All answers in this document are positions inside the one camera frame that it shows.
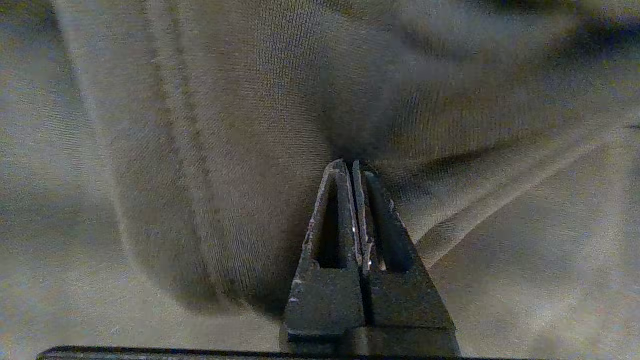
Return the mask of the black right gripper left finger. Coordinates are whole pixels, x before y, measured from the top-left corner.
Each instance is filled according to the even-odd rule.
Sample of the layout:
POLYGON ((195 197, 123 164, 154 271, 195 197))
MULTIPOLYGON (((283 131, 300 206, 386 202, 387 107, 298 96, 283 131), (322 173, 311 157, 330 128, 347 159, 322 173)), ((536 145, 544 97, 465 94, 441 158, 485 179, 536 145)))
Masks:
POLYGON ((352 176, 330 162, 318 187, 285 307, 289 344, 336 343, 365 325, 362 254, 352 176))

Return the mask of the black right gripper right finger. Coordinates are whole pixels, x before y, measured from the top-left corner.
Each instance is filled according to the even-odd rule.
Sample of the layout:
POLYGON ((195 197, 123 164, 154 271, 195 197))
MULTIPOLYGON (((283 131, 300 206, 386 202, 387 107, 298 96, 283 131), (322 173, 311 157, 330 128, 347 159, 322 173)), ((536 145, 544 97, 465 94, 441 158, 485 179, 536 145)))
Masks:
POLYGON ((457 329, 375 171, 352 166, 368 346, 455 346, 457 329))

